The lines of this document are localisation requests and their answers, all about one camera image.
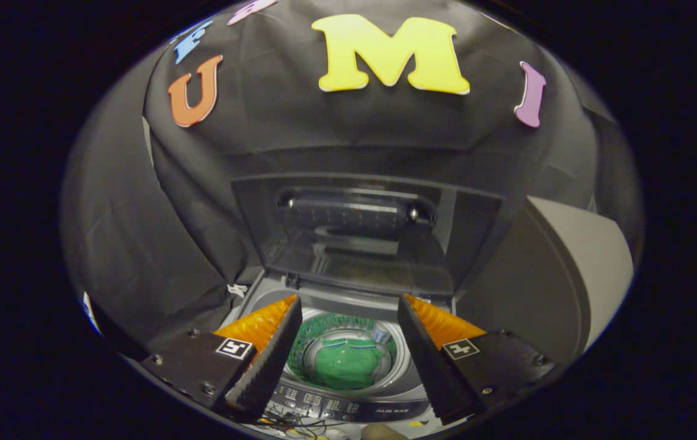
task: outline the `green towel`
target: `green towel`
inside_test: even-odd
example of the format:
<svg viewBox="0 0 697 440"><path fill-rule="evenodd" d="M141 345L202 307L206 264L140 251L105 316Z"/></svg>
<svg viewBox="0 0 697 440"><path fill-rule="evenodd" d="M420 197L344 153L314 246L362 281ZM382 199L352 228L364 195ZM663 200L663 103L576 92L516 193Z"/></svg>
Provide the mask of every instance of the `green towel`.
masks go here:
<svg viewBox="0 0 697 440"><path fill-rule="evenodd" d="M371 374L384 354L375 340L325 340L315 357L315 378L336 390L357 390L374 384Z"/></svg>

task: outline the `orange gripper pad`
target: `orange gripper pad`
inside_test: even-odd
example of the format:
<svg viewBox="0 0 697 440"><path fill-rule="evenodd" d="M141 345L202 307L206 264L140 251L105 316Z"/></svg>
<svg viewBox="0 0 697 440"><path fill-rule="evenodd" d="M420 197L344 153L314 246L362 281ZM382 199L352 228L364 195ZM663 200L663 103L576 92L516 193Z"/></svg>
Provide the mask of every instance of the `orange gripper pad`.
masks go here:
<svg viewBox="0 0 697 440"><path fill-rule="evenodd" d="M213 334L252 343L256 347L256 356L250 362L253 363L267 347L267 343L278 330L278 326L296 298L297 295L291 295L289 298L262 307L247 317L240 318L222 329L217 329Z"/></svg>
<svg viewBox="0 0 697 440"><path fill-rule="evenodd" d="M477 326L462 318L455 317L449 312L444 312L432 304L427 304L407 294L405 298L413 307L416 315L418 315L418 319L424 324L424 328L438 350L443 347L444 343L481 336L486 333L486 331L477 328Z"/></svg>

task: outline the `letter m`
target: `letter m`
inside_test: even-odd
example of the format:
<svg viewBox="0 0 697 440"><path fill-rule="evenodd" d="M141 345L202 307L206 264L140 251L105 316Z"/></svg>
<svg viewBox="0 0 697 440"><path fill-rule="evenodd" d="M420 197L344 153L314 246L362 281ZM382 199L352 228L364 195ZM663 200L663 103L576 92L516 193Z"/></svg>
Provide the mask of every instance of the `letter m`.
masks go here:
<svg viewBox="0 0 697 440"><path fill-rule="evenodd" d="M365 17L346 14L317 20L312 28L326 36L328 71L318 80L325 92L367 86L370 77L357 70L357 55L385 86L394 86L411 56L415 56L416 68L407 76L411 86L457 95L470 92L470 84L459 72L451 41L457 31L446 23L413 17L390 37Z"/></svg>

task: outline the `washing machine lid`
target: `washing machine lid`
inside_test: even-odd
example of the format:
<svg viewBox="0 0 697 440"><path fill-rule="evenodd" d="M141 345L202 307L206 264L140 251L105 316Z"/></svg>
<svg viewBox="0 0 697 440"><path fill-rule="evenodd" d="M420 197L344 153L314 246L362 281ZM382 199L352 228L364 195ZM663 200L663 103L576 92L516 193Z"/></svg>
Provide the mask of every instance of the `washing machine lid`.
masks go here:
<svg viewBox="0 0 697 440"><path fill-rule="evenodd" d="M452 296L501 200L428 181L264 175L232 183L267 270L332 286Z"/></svg>

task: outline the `black cloth backdrop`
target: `black cloth backdrop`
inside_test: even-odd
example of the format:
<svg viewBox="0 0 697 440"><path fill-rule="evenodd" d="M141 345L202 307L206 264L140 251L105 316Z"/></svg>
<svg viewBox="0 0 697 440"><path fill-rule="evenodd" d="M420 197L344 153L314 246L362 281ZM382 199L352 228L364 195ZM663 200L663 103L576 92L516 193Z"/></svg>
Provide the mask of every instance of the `black cloth backdrop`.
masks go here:
<svg viewBox="0 0 697 440"><path fill-rule="evenodd" d="M174 47L180 40L173 40L128 72L94 109L67 168L61 231L78 296L89 292L119 333L142 346L197 318L209 331L228 313L225 285L260 264L229 183L267 173L413 177L496 194L504 202L476 256L477 268L492 256L527 195L578 208L595 199L602 214L638 239L639 194L613 203L618 183L606 167L596 186L599 156L627 146L621 136L603 136L619 128L583 80L468 5L395 5L281 1L228 27L231 8L204 17L213 23L179 64ZM359 91L321 91L325 39L311 23L346 12L388 34L409 17L452 25L471 91L414 89L406 80L412 60L396 86L371 75ZM195 70L215 55L223 56L215 108L202 122L181 128L167 89L192 73L188 98L197 103ZM547 78L539 128L513 115L525 84L519 61ZM361 58L357 63L370 71ZM460 244L458 237L452 241Z"/></svg>

